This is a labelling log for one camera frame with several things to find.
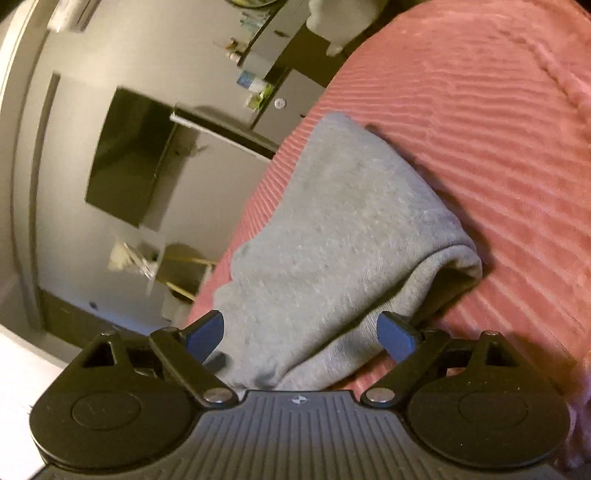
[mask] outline wall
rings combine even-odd
[[[119,85],[169,105],[205,106],[249,121],[248,93],[235,84],[239,70],[215,45],[236,34],[240,14],[223,1],[103,1],[83,34],[48,36],[23,112],[14,193],[17,238],[37,249],[38,265],[34,256],[28,262],[41,288],[87,311],[95,302],[99,310],[92,313],[147,333],[164,324],[164,287],[156,284],[147,297],[147,279],[108,272],[115,238],[158,247],[185,242],[208,258],[227,247],[266,164],[214,138],[201,136],[194,154],[163,174],[168,192],[157,197],[168,201],[156,202],[162,215],[152,229],[134,229],[84,198]],[[36,212],[28,198],[35,172]]]
[[[12,172],[19,120],[28,79],[46,36],[45,24],[53,0],[23,2],[11,19],[0,25],[4,40],[0,47],[0,324],[31,342],[41,351],[52,352],[62,361],[79,351],[38,328],[34,297],[27,293],[23,269],[17,266],[11,215]]]

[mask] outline tv screen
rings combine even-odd
[[[117,88],[96,147],[86,201],[139,226],[175,124],[172,109]]]

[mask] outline cabinet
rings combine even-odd
[[[253,125],[254,133],[280,145],[323,93],[324,87],[300,72],[290,71]]]

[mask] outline bed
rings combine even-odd
[[[591,20],[570,0],[432,0],[365,42],[281,146],[191,311],[269,221],[315,124],[342,111],[387,140],[461,220],[484,279],[433,319],[502,332],[569,402],[563,468],[591,460]],[[358,395],[379,355],[335,388]]]

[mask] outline metal screw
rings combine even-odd
[[[203,394],[203,398],[209,403],[226,403],[230,401],[234,395],[231,390],[227,388],[210,388]]]
[[[396,393],[389,388],[372,388],[365,393],[365,396],[373,403],[387,403],[394,399]]]

